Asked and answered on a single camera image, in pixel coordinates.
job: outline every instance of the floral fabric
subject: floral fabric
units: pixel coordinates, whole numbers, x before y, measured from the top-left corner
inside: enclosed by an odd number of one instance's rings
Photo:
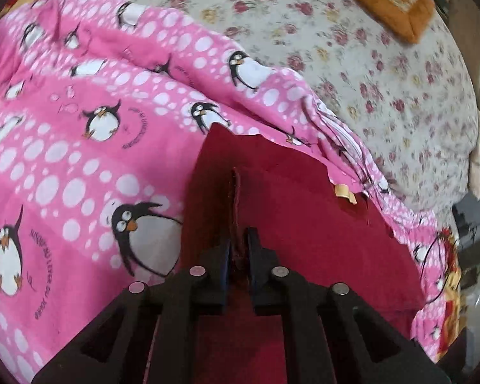
[[[410,208],[444,212],[466,192],[476,101],[438,14],[407,45],[354,0],[132,1],[186,11],[259,62],[298,71]]]

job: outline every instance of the penguin eye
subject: penguin eye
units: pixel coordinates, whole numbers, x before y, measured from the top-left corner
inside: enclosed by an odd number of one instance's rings
[[[116,225],[116,229],[118,232],[123,232],[126,229],[126,222],[120,220]]]

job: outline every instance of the pink blanket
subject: pink blanket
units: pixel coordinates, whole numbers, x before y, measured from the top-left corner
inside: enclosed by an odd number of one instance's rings
[[[433,213],[387,190],[299,74],[260,65],[177,10],[40,0],[0,20],[0,357],[19,382],[134,278],[177,269],[184,189],[213,123],[316,157],[423,260]],[[442,245],[425,265],[431,299]],[[413,323],[432,358],[444,308],[440,297]]]

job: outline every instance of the silver rivet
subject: silver rivet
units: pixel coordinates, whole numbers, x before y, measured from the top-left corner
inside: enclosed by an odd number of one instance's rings
[[[272,269],[272,274],[276,277],[286,277],[290,271],[283,266],[277,266]]]
[[[190,274],[194,277],[201,277],[206,273],[206,269],[203,266],[194,266],[190,269]]]
[[[128,287],[128,290],[130,291],[130,293],[137,294],[137,293],[142,292],[145,287],[146,286],[142,282],[133,282]]]
[[[343,296],[347,294],[349,291],[350,291],[350,287],[348,287],[345,283],[333,284],[333,292],[336,294],[341,294]]]

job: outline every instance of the red cloth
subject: red cloth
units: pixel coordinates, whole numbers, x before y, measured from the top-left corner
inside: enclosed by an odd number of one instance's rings
[[[195,264],[230,233],[242,267],[242,233],[253,226],[283,265],[310,282],[349,284],[408,337],[424,304],[419,273],[377,209],[356,198],[352,205],[336,197],[327,168],[312,157],[213,125],[188,187],[182,262]],[[256,318],[246,290],[231,286],[225,316],[200,318],[196,383],[285,382],[280,319]]]

